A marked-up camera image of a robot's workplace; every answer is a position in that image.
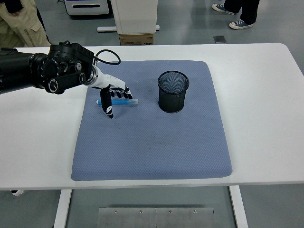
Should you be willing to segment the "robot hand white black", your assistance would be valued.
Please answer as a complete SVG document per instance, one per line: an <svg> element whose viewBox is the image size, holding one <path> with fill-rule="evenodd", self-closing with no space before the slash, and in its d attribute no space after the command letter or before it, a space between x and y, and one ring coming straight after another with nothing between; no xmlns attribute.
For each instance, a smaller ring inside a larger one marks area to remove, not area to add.
<svg viewBox="0 0 304 228"><path fill-rule="evenodd" d="M93 76L93 81L89 87L100 90L101 106L104 113L112 119L112 97L133 99L130 89L126 83L112 75L97 71Z"/></svg>

